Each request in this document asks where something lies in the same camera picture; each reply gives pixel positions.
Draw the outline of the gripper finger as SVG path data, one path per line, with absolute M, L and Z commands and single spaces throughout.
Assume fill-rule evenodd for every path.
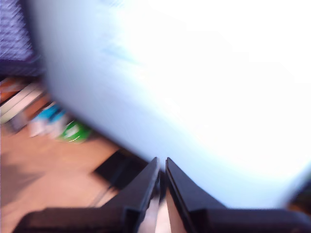
M 171 158 L 166 160 L 167 202 L 173 233 L 242 233 L 222 203 L 199 187 Z
M 99 233 L 136 233 L 154 189 L 159 187 L 159 159 L 155 157 L 123 190 L 100 207 Z

